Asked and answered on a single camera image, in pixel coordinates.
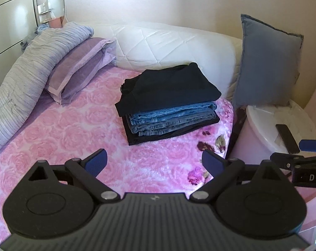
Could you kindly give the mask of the black zip jacket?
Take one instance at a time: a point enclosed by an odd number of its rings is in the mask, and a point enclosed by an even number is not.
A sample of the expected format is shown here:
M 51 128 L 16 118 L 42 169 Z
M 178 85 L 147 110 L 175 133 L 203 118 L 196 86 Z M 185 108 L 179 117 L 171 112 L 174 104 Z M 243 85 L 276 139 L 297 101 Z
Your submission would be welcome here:
M 121 85 L 115 104 L 123 117 L 138 112 L 216 101 L 222 93 L 208 81 L 195 62 L 162 70 L 145 70 Z

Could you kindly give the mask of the pink rose bedspread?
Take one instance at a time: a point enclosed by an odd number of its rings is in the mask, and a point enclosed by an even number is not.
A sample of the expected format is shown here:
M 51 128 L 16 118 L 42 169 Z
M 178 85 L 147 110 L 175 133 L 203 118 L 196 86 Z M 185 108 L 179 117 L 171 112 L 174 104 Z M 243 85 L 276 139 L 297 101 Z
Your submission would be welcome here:
M 0 242 L 9 231 L 2 207 L 13 188 L 38 160 L 51 165 L 86 158 L 98 149 L 108 163 L 98 179 L 119 194 L 191 194 L 207 182 L 200 160 L 204 150 L 225 156 L 233 125 L 233 108 L 219 99 L 217 124 L 156 142 L 129 146 L 115 104 L 121 84 L 135 71 L 103 68 L 69 105 L 44 92 L 25 125 L 0 151 Z

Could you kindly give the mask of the folded black garment bottom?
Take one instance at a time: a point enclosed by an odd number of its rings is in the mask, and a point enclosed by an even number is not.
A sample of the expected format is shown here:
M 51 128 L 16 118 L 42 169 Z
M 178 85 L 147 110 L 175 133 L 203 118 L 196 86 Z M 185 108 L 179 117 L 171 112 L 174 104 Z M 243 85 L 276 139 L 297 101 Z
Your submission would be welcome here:
M 214 119 L 199 122 L 197 124 L 193 124 L 190 126 L 185 126 L 179 130 L 175 130 L 175 131 L 172 131 L 169 133 L 160 134 L 160 135 L 151 135 L 151 136 L 141 136 L 140 137 L 139 135 L 133 134 L 131 132 L 130 127 L 127 123 L 126 117 L 125 116 L 122 117 L 122 123 L 124 125 L 124 129 L 125 129 L 125 133 L 126 133 L 126 137 L 127 137 L 127 142 L 129 144 L 129 146 L 138 145 L 138 144 L 146 143 L 146 142 L 159 141 L 162 139 L 178 137 L 180 135 L 184 135 L 184 134 L 187 134 L 189 132 L 193 132 L 193 131 L 198 130 L 200 128 L 204 128 L 205 126 L 217 124 L 219 121 L 220 121 L 219 116 L 216 116 L 216 118 L 214 118 Z

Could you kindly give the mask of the folded blue jeans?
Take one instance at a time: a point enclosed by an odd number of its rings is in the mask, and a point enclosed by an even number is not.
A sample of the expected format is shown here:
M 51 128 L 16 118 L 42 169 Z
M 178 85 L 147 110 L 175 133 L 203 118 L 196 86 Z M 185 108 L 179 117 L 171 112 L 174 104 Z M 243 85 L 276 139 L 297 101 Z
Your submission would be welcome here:
M 130 131 L 140 137 L 163 135 L 204 121 L 218 119 L 216 108 L 215 102 L 208 101 L 129 114 L 126 120 Z

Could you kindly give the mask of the blue cushion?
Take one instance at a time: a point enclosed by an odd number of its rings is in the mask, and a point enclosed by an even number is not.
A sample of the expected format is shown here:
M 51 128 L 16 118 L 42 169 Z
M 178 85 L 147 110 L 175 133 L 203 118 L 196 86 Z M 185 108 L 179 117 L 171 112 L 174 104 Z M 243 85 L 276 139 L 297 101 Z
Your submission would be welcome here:
M 233 106 L 286 106 L 299 78 L 304 36 L 241 15 L 242 54 Z

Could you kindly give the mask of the lilac pillow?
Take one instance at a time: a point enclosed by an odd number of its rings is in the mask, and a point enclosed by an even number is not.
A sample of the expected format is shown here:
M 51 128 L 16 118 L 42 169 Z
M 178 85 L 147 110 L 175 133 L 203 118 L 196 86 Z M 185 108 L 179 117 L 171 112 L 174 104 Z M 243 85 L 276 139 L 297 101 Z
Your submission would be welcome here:
M 54 67 L 45 90 L 58 104 L 72 102 L 99 70 L 116 59 L 114 39 L 92 37 L 79 44 Z

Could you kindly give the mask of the grey striped duvet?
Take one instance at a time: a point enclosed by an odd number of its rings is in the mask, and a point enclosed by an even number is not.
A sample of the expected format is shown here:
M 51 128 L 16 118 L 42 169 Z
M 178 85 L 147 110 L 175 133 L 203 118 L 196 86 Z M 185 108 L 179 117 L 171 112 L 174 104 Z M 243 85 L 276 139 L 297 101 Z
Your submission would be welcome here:
M 92 27 L 69 22 L 30 42 L 0 85 L 0 150 L 30 116 L 53 68 L 93 34 Z

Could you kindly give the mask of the white quilted headboard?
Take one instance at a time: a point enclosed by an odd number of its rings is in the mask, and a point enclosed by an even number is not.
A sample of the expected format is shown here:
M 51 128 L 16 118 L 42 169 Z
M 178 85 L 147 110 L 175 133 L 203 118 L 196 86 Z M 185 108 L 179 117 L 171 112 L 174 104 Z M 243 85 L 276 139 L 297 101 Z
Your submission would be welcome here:
M 242 41 L 232 36 L 161 23 L 91 22 L 96 37 L 116 39 L 116 64 L 134 71 L 195 62 L 231 101 L 240 69 Z

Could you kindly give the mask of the white wardrobe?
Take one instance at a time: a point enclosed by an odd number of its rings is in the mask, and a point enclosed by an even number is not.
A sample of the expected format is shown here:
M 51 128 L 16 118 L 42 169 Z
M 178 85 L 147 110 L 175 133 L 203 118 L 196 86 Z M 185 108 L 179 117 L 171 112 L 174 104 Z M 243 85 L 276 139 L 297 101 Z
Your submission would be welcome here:
M 20 43 L 36 27 L 34 0 L 0 0 L 0 85 L 22 54 Z

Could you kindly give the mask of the oval wall mirror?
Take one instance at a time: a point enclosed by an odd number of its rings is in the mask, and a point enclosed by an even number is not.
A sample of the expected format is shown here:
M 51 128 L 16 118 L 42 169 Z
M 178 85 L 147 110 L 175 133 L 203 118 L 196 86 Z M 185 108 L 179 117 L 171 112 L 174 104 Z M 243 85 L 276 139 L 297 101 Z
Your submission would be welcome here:
M 37 6 L 40 24 L 62 28 L 65 17 L 65 0 L 46 0 Z

